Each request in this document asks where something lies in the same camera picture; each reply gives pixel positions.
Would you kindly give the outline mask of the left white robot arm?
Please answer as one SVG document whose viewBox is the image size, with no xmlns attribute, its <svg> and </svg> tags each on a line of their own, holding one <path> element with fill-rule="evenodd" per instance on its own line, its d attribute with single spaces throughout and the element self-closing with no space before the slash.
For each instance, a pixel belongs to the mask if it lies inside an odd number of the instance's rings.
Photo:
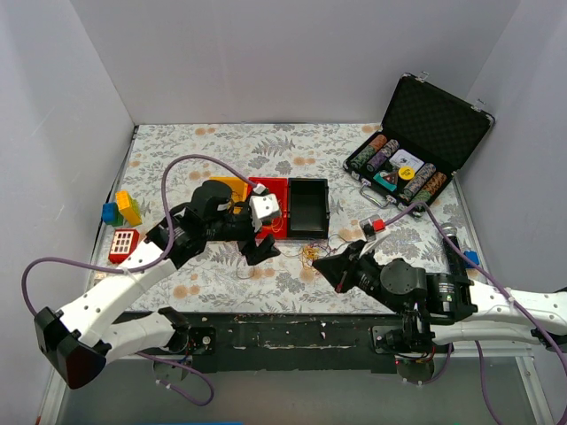
<svg viewBox="0 0 567 425">
<path fill-rule="evenodd" d="M 45 307 L 35 314 L 40 351 L 69 388 L 85 386 L 106 364 L 129 354 L 151 348 L 177 354 L 189 347 L 190 324 L 172 307 L 141 319 L 117 320 L 152 286 L 200 255 L 207 243 L 237 243 L 250 266 L 279 255 L 273 236 L 256 240 L 263 225 L 281 214 L 276 195 L 256 184 L 239 212 L 233 211 L 231 197 L 227 184 L 204 182 L 96 286 L 57 311 Z"/>
</svg>

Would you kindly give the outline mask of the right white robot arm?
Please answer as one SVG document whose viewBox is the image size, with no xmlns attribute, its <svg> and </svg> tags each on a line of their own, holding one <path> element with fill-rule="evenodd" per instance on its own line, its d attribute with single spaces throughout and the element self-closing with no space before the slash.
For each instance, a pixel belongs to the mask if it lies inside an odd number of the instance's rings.
<svg viewBox="0 0 567 425">
<path fill-rule="evenodd" d="M 464 275 L 430 273 L 404 259 L 380 265 L 362 240 L 313 266 L 337 293 L 358 288 L 400 316 L 397 328 L 375 336 L 383 351 L 422 353 L 482 340 L 566 349 L 565 291 L 500 292 Z"/>
</svg>

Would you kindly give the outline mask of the floral table mat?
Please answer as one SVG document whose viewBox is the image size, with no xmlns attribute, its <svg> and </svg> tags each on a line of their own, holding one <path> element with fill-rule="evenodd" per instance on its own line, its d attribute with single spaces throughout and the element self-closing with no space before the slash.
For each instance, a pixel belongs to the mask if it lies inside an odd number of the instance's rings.
<svg viewBox="0 0 567 425">
<path fill-rule="evenodd" d="M 343 169 L 344 160 L 376 130 L 355 124 L 142 125 L 115 189 L 139 204 L 145 232 L 212 176 L 232 170 L 253 177 L 323 178 L 329 184 L 330 227 L 325 242 L 282 241 L 281 254 L 250 267 L 233 243 L 210 243 L 177 274 L 133 305 L 136 312 L 172 306 L 208 313 L 382 313 L 360 290 L 339 295 L 311 265 L 362 238 L 359 221 L 378 213 L 371 198 Z"/>
</svg>

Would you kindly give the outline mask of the yellow plastic bin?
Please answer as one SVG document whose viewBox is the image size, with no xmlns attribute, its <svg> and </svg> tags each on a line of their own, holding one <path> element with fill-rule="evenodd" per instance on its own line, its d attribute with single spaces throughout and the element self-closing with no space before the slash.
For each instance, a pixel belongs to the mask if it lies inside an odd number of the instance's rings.
<svg viewBox="0 0 567 425">
<path fill-rule="evenodd" d="M 237 177 L 212 176 L 211 180 L 228 185 L 231 189 L 231 198 L 235 202 L 244 201 L 248 195 L 249 184 Z"/>
</svg>

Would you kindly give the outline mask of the black microphone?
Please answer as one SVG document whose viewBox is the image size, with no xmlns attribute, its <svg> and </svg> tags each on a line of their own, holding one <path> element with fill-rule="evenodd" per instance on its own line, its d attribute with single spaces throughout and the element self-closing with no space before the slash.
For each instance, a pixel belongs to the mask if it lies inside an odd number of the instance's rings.
<svg viewBox="0 0 567 425">
<path fill-rule="evenodd" d="M 452 223 L 443 223 L 441 225 L 442 246 L 446 255 L 449 272 L 467 278 L 466 262 L 461 256 L 461 249 L 457 239 L 457 229 Z"/>
</svg>

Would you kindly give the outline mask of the black plastic bin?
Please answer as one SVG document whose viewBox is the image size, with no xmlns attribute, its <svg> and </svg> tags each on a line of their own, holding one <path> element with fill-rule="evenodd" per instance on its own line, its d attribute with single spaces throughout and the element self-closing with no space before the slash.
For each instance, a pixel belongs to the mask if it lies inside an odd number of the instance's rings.
<svg viewBox="0 0 567 425">
<path fill-rule="evenodd" d="M 330 226 L 327 179 L 288 180 L 287 237 L 327 239 Z"/>
</svg>

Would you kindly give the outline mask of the blue toy block right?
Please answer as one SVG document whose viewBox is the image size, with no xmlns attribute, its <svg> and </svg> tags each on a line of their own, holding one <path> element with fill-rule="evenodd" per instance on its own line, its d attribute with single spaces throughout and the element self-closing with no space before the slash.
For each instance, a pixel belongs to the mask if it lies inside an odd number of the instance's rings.
<svg viewBox="0 0 567 425">
<path fill-rule="evenodd" d="M 480 265 L 480 260 L 476 251 L 464 251 L 463 255 L 467 258 L 467 260 L 464 261 L 467 268 L 474 268 L 475 266 Z"/>
</svg>

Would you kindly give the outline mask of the yellow toy brick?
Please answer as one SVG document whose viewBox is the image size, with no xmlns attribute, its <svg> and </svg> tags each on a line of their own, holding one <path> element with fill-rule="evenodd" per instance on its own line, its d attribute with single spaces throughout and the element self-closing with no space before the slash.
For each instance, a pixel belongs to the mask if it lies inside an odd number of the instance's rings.
<svg viewBox="0 0 567 425">
<path fill-rule="evenodd" d="M 142 224 L 139 205 L 126 190 L 118 191 L 115 199 L 119 213 L 130 226 L 137 227 Z"/>
</svg>

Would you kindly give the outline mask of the yellow dealer chip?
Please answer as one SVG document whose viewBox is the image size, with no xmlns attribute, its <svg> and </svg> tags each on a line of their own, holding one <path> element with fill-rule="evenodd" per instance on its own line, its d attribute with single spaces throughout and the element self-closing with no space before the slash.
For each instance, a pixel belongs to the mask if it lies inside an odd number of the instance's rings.
<svg viewBox="0 0 567 425">
<path fill-rule="evenodd" d="M 403 166 L 398 170 L 398 176 L 404 181 L 411 181 L 415 174 L 415 170 L 410 166 Z"/>
</svg>

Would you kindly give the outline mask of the red white toy block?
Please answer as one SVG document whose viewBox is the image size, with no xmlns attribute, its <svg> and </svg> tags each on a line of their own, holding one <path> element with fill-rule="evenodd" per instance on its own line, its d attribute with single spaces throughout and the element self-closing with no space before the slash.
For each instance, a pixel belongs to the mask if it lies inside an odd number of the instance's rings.
<svg viewBox="0 0 567 425">
<path fill-rule="evenodd" d="M 125 261 L 136 249 L 140 234 L 133 228 L 117 228 L 114 230 L 108 260 L 112 264 L 120 264 Z"/>
</svg>

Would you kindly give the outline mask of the green toy brick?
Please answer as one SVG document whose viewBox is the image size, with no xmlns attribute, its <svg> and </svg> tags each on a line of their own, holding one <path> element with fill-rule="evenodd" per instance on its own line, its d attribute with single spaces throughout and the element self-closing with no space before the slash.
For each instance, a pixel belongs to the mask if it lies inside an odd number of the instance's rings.
<svg viewBox="0 0 567 425">
<path fill-rule="evenodd" d="M 118 227 L 124 225 L 124 218 L 119 212 L 114 214 L 114 218 L 111 222 L 111 225 L 115 228 L 118 228 Z"/>
</svg>

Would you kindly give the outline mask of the blue toy brick left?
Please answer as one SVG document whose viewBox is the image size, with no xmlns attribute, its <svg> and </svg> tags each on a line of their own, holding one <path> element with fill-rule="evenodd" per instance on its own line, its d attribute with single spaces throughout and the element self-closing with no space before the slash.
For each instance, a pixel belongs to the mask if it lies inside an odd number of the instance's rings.
<svg viewBox="0 0 567 425">
<path fill-rule="evenodd" d="M 108 225 L 112 225 L 119 218 L 119 210 L 116 203 L 105 203 L 102 207 L 101 220 Z"/>
</svg>

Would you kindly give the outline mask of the small white red toy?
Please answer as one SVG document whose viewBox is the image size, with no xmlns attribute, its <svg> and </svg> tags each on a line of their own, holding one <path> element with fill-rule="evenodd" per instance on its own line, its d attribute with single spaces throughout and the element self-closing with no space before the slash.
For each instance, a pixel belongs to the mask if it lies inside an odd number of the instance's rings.
<svg viewBox="0 0 567 425">
<path fill-rule="evenodd" d="M 103 280 L 104 278 L 106 278 L 106 277 L 107 277 L 107 273 L 96 272 L 96 273 L 94 274 L 93 280 L 94 280 L 95 282 L 100 282 L 100 281 L 102 281 L 102 280 Z"/>
</svg>

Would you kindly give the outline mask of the black poker chip case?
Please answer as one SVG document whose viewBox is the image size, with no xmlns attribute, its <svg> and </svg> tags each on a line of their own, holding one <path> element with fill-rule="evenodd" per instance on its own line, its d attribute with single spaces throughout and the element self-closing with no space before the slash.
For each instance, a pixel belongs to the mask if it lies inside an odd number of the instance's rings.
<svg viewBox="0 0 567 425">
<path fill-rule="evenodd" d="M 381 127 L 343 162 L 343 169 L 385 198 L 379 206 L 430 205 L 485 138 L 494 117 L 425 80 L 404 73 Z M 398 176 L 403 166 L 416 174 Z"/>
</svg>

